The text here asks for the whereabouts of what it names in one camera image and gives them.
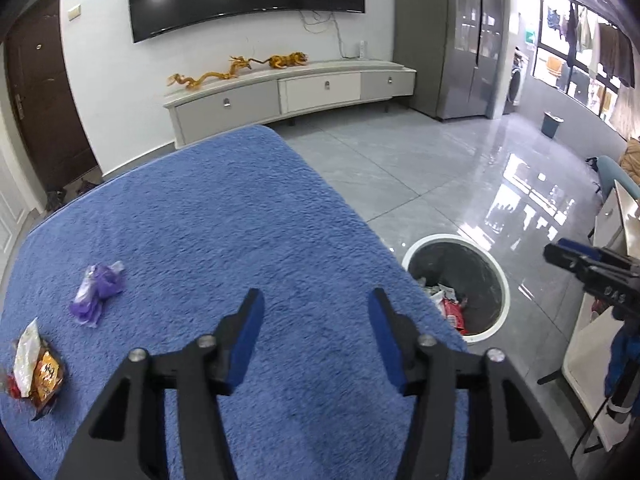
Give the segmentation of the round white-rimmed trash bin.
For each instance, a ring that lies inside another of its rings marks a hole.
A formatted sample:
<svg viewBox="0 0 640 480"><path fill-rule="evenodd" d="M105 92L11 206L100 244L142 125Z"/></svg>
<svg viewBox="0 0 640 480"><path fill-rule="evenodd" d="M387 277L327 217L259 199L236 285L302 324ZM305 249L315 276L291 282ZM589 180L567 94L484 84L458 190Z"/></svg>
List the round white-rimmed trash bin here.
<svg viewBox="0 0 640 480"><path fill-rule="evenodd" d="M433 234L417 240L402 258L402 266L433 295L439 307L451 292L460 306L463 339L469 344L498 333L510 313L511 292L506 274L484 248L459 235Z"/></svg>

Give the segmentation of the white wall switch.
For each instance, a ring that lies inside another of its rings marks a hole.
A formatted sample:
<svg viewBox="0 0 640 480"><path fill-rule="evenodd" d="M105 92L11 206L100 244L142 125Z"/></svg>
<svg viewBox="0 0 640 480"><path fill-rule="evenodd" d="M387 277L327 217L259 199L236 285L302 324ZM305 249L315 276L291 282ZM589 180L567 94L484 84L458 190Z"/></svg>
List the white wall switch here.
<svg viewBox="0 0 640 480"><path fill-rule="evenodd" d="M76 20L81 16L81 5L73 6L70 10L67 11L67 18L69 21Z"/></svg>

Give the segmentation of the purple candy wrapper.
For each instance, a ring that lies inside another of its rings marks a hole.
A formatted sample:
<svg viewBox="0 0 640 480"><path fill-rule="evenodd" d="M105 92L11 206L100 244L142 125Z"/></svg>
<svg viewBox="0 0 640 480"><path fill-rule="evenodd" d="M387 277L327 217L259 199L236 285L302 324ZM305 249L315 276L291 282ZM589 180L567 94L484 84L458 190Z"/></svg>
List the purple candy wrapper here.
<svg viewBox="0 0 640 480"><path fill-rule="evenodd" d="M107 300L125 288L125 266L121 261L95 264L85 270L78 291L70 303L70 314L79 325L97 328Z"/></svg>

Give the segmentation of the white low TV cabinet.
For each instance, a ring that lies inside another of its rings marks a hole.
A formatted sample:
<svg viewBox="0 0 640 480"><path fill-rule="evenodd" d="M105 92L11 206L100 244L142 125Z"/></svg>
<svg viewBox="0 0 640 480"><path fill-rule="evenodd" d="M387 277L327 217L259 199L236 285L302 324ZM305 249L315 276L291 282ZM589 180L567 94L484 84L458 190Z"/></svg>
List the white low TV cabinet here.
<svg viewBox="0 0 640 480"><path fill-rule="evenodd" d="M415 83L416 71L394 62L315 62L179 90L168 96L164 107L174 127L175 146L183 148L251 125L412 96Z"/></svg>

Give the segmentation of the small blue-grey waste bin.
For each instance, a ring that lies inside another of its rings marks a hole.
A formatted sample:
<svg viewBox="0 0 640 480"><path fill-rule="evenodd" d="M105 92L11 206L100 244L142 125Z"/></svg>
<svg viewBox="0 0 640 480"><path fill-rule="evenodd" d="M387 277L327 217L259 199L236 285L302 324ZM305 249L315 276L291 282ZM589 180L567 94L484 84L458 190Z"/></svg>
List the small blue-grey waste bin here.
<svg viewBox="0 0 640 480"><path fill-rule="evenodd" d="M563 125L563 122L563 118L553 115L549 112L545 112L540 131L547 138L553 139L559 128Z"/></svg>

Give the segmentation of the red snack wrapper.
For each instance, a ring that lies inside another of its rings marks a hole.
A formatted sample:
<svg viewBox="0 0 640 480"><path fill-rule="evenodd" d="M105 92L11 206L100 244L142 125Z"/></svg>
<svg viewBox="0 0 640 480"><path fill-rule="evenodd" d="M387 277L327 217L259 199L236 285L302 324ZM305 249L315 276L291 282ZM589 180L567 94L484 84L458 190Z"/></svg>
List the red snack wrapper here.
<svg viewBox="0 0 640 480"><path fill-rule="evenodd" d="M442 315L449 325L461 335L466 335L468 331L465 327L463 309L457 301L444 298L440 303Z"/></svg>

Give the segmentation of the white washing machine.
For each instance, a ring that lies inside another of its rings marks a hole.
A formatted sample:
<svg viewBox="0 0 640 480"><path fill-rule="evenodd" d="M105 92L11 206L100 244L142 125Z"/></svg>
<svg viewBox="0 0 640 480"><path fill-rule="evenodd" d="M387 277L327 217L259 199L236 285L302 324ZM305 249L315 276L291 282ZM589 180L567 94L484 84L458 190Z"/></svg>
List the white washing machine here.
<svg viewBox="0 0 640 480"><path fill-rule="evenodd" d="M528 57L519 47L516 47L513 55L511 78L508 93L506 94L506 104L504 104L503 114L509 115L520 106L527 71Z"/></svg>

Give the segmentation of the golden tiger figurine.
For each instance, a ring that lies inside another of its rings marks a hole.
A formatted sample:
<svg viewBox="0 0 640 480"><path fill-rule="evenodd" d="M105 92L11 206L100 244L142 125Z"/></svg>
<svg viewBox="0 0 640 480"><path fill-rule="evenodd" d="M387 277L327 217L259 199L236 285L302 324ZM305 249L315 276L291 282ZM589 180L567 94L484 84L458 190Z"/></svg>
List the golden tiger figurine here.
<svg viewBox="0 0 640 480"><path fill-rule="evenodd" d="M289 67L306 65L308 56L303 52L292 52L286 55L274 54L262 61L252 58L252 62L260 65L268 65L272 70L284 70Z"/></svg>

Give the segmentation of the blue fluffy table cloth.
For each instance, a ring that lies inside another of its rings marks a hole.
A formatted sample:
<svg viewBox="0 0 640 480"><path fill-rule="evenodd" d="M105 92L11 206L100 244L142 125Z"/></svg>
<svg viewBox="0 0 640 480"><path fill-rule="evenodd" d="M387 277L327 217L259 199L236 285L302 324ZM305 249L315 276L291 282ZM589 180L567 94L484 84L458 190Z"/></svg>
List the blue fluffy table cloth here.
<svg viewBox="0 0 640 480"><path fill-rule="evenodd" d="M70 303L85 270L121 261L125 288L97 328ZM100 185L24 239L1 315L1 361L38 318L62 356L60 400L32 422L3 398L1 420L35 474L66 448L136 347L183 348L258 288L266 313L244 382L220 402L242 479L390 479L412 402L387 379L368 317L373 289L451 347L462 339L366 222L277 133L215 136Z"/></svg>

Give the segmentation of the orange brown snack wrapper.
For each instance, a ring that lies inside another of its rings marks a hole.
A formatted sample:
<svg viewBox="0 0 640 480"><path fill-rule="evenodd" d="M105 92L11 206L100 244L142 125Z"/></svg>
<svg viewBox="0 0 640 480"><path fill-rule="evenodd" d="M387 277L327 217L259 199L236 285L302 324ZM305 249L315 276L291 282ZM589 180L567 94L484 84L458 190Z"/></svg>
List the orange brown snack wrapper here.
<svg viewBox="0 0 640 480"><path fill-rule="evenodd" d="M34 318L13 344L10 370L1 369L1 392L10 399L32 406L32 422L55 407L65 380L65 365L53 347L40 335Z"/></svg>

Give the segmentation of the dark brown entrance door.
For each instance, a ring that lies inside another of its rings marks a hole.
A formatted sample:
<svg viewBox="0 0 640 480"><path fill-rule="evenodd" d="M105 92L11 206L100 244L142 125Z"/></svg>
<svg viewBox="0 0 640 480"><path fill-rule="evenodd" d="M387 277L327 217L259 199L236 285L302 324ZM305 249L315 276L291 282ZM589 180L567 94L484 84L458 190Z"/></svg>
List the dark brown entrance door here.
<svg viewBox="0 0 640 480"><path fill-rule="evenodd" d="M98 166L70 91L63 56L60 0L38 0L6 38L9 94L18 131L47 192Z"/></svg>

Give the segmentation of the white router on cabinet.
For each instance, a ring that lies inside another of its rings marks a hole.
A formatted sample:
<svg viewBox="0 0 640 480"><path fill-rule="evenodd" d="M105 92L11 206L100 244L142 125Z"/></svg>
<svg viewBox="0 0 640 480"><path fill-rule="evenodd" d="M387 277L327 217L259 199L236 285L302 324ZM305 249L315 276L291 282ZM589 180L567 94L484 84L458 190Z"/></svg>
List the white router on cabinet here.
<svg viewBox="0 0 640 480"><path fill-rule="evenodd" d="M368 58L368 43L366 40L359 41L358 58L360 58L360 60L366 60Z"/></svg>

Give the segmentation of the brown shoe left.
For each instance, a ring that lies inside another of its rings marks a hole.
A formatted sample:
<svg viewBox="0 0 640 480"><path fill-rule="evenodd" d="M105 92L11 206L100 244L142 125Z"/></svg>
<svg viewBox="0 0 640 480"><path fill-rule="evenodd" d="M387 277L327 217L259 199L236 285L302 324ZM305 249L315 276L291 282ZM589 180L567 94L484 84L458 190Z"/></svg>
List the brown shoe left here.
<svg viewBox="0 0 640 480"><path fill-rule="evenodd" d="M47 212L55 212L65 205L67 191L65 188L47 192Z"/></svg>

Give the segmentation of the grey double-door refrigerator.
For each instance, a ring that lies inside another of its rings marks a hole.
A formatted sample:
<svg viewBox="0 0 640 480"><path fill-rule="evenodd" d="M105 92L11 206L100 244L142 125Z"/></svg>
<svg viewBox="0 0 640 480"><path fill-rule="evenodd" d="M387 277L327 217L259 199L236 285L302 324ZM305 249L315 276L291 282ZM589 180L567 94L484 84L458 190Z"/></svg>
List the grey double-door refrigerator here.
<svg viewBox="0 0 640 480"><path fill-rule="evenodd" d="M409 106L439 120L486 116L506 46L508 0L395 0L393 61L416 72Z"/></svg>

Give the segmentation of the golden dragon figurine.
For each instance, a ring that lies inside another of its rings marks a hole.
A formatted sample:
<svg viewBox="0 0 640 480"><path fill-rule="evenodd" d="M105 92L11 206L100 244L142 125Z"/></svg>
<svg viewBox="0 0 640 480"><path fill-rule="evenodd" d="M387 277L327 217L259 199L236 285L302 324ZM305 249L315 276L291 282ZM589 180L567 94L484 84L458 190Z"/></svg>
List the golden dragon figurine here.
<svg viewBox="0 0 640 480"><path fill-rule="evenodd" d="M167 78L167 85L172 86L178 84L186 90L196 90L201 88L202 84L209 79L218 80L230 80L234 79L242 72L242 70L251 70L250 60L243 58L242 56L232 56L230 58L229 69L225 73L221 72L206 72L198 78L190 76L184 76L180 74L173 74Z"/></svg>

